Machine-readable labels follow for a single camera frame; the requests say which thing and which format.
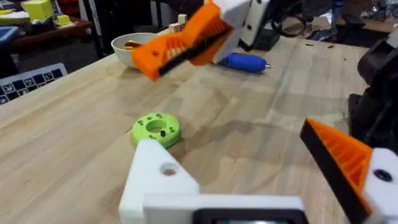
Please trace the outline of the orange white left gripper right finger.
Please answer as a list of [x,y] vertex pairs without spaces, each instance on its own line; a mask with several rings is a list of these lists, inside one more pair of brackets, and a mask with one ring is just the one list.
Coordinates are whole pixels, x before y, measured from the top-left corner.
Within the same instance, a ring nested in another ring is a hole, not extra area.
[[397,154],[306,118],[300,138],[350,223],[397,223]]

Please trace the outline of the bare white left gripper left finger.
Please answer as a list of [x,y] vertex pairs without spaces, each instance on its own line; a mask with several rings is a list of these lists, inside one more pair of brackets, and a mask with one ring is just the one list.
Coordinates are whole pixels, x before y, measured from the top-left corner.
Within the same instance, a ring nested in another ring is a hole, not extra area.
[[122,224],[144,223],[147,194],[197,194],[198,182],[158,141],[138,142],[119,203]]

